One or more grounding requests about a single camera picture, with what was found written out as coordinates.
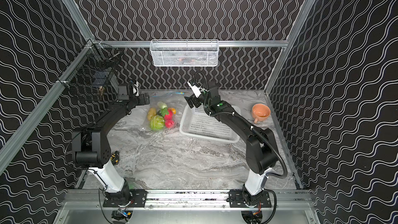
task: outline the gray marble surface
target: gray marble surface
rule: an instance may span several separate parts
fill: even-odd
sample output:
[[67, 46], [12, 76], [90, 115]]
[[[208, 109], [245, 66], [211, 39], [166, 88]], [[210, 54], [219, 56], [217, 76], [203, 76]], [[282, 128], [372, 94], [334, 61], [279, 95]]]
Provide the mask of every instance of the gray marble surface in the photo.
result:
[[[157, 96], [169, 91], [146, 91], [151, 102]], [[246, 181], [249, 169], [246, 164], [246, 145], [242, 139], [234, 144], [209, 142], [182, 135], [179, 132], [183, 110], [186, 106], [184, 95], [168, 103], [177, 109], [177, 126], [163, 131], [152, 132], [143, 129], [149, 106], [139, 106], [131, 115], [122, 118], [109, 132], [108, 140], [112, 151], [120, 152], [117, 172], [127, 179], [131, 188], [144, 189], [240, 189]], [[220, 91], [223, 100], [241, 108], [241, 115], [253, 122], [251, 108], [256, 103], [266, 104], [261, 91]], [[258, 123], [261, 128], [270, 128], [276, 137], [279, 152], [285, 159], [277, 137], [274, 123], [269, 117]], [[282, 173], [277, 162], [276, 172]], [[294, 177], [288, 167], [285, 179], [269, 177], [268, 189], [296, 189]], [[97, 179], [89, 174], [85, 189], [100, 187]]]

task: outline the black wire mesh basket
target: black wire mesh basket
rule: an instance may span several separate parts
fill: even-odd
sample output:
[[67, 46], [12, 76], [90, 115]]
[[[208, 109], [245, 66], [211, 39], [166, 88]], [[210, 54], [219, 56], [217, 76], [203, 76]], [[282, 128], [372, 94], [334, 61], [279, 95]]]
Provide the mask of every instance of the black wire mesh basket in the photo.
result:
[[121, 57], [119, 49], [95, 44], [71, 73], [67, 83], [69, 95], [84, 101], [112, 101], [117, 96], [115, 67]]

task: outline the white wire mesh basket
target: white wire mesh basket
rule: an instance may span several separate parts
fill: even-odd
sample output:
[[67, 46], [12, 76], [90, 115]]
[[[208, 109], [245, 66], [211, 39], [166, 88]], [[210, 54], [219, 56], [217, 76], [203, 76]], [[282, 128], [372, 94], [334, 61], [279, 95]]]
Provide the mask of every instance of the white wire mesh basket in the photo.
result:
[[[232, 106], [240, 114], [240, 108]], [[240, 137], [232, 129], [205, 113], [203, 105], [198, 108], [185, 107], [180, 132], [184, 135], [208, 141], [236, 143]]]
[[152, 40], [149, 51], [157, 67], [218, 65], [218, 40]]

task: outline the plastic bag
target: plastic bag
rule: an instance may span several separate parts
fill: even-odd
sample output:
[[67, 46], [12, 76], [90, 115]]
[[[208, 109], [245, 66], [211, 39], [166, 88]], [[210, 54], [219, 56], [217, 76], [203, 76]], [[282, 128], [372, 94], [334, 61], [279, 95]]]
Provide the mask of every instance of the plastic bag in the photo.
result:
[[154, 132], [176, 127], [187, 104], [183, 92], [152, 96], [149, 101], [150, 108], [142, 123], [142, 129]]

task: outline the orange cup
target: orange cup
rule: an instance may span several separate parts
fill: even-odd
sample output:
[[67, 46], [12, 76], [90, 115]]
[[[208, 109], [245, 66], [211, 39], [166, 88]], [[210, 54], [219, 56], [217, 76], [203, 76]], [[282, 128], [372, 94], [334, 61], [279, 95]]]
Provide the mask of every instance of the orange cup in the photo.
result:
[[255, 104], [251, 109], [251, 115], [254, 118], [254, 123], [266, 120], [271, 114], [271, 110], [264, 104]]

